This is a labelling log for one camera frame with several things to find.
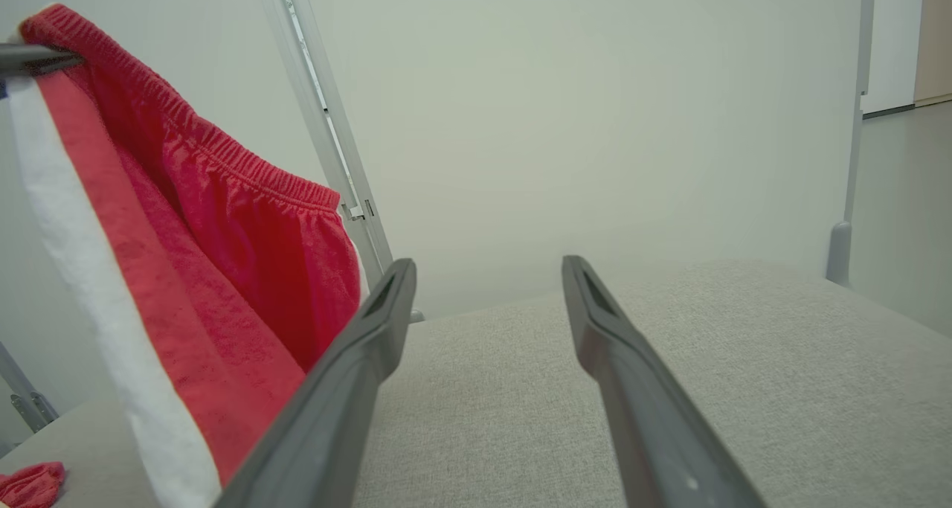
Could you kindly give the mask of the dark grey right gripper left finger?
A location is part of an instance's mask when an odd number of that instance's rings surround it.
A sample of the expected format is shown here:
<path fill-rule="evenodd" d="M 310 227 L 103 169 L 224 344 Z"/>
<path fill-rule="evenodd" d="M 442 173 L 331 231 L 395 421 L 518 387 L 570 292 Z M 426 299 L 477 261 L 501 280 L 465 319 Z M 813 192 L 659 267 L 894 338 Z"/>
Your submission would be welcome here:
<path fill-rule="evenodd" d="M 218 507 L 350 507 L 380 386 L 398 368 L 417 288 L 396 260 L 228 481 Z"/>

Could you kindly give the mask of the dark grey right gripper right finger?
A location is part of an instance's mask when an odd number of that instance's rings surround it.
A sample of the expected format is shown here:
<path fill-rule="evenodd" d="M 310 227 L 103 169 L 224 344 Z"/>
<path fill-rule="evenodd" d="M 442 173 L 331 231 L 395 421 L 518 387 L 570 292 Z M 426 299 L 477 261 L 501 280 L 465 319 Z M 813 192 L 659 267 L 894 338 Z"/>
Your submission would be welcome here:
<path fill-rule="evenodd" d="M 629 507 L 762 507 L 741 465 L 580 256 L 562 258 L 576 356 L 597 382 Z"/>

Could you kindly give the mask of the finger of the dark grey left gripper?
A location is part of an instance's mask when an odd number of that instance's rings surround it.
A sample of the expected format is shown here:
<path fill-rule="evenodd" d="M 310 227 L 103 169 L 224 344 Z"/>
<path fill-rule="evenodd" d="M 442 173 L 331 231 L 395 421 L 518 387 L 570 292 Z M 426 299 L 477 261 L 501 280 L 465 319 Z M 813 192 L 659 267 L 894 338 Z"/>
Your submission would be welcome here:
<path fill-rule="evenodd" d="M 84 63 L 84 58 L 61 48 L 21 43 L 1 44 L 1 77 L 38 77 Z"/>

